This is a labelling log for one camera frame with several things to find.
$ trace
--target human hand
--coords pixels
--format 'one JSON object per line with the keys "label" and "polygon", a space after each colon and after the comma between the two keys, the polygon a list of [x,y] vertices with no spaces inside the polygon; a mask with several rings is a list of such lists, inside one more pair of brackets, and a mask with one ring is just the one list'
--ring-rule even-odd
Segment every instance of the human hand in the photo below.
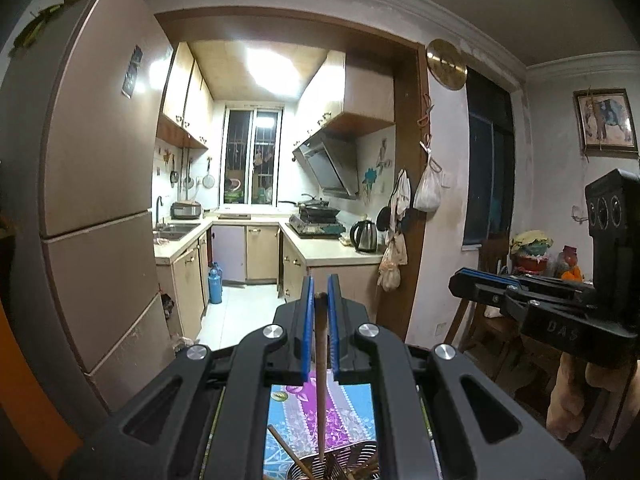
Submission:
{"label": "human hand", "polygon": [[611,447],[615,448],[640,411],[640,374],[638,374],[636,362],[615,370],[589,363],[582,378],[577,373],[577,360],[563,353],[560,358],[556,386],[551,392],[551,402],[546,414],[546,428],[549,433],[564,440],[569,434],[580,430],[584,424],[582,384],[586,381],[589,386],[611,392],[607,405],[591,433],[594,438],[607,440],[622,400],[631,366],[634,368],[634,376],[611,443]]}

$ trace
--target metal bolt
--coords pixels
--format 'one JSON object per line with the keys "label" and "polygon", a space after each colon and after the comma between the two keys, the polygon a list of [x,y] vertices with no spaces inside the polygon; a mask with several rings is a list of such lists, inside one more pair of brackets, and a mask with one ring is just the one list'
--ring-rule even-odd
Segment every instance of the metal bolt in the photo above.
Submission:
{"label": "metal bolt", "polygon": [[202,345],[190,346],[187,350],[187,357],[193,361],[200,361],[207,355],[207,347]]}
{"label": "metal bolt", "polygon": [[358,327],[358,332],[365,337],[375,337],[380,333],[380,329],[373,323],[363,323]]}
{"label": "metal bolt", "polygon": [[456,349],[447,344],[436,346],[434,352],[440,359],[444,359],[445,361],[449,361],[456,356]]}
{"label": "metal bolt", "polygon": [[280,325],[267,325],[262,329],[262,333],[265,337],[269,339],[277,339],[284,332],[283,328]]}

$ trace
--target picture frame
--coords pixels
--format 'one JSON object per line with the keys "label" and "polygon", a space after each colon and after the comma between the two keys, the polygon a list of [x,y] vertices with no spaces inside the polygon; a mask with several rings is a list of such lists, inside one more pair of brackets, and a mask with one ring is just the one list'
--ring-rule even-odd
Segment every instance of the picture frame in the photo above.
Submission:
{"label": "picture frame", "polygon": [[585,155],[638,153],[626,89],[580,90],[574,92],[574,105]]}

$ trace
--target ceiling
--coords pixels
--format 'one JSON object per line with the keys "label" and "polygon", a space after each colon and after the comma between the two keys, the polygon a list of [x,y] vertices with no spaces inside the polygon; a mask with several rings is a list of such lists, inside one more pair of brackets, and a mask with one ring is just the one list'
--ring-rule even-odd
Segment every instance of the ceiling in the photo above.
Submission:
{"label": "ceiling", "polygon": [[524,64],[639,50],[611,0],[432,0],[487,33]]}
{"label": "ceiling", "polygon": [[[322,48],[274,41],[194,41],[189,43],[209,91],[216,100],[297,102],[322,62]],[[262,88],[247,68],[247,49],[270,50],[287,58],[300,75],[300,90],[291,96]]]}

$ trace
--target white tile floor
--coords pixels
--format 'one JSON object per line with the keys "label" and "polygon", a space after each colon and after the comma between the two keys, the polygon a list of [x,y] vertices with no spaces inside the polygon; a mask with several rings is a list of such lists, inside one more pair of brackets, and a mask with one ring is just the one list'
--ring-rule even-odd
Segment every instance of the white tile floor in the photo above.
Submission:
{"label": "white tile floor", "polygon": [[276,285],[225,285],[222,303],[209,303],[198,339],[212,350],[236,345],[249,332],[268,325],[283,303]]}

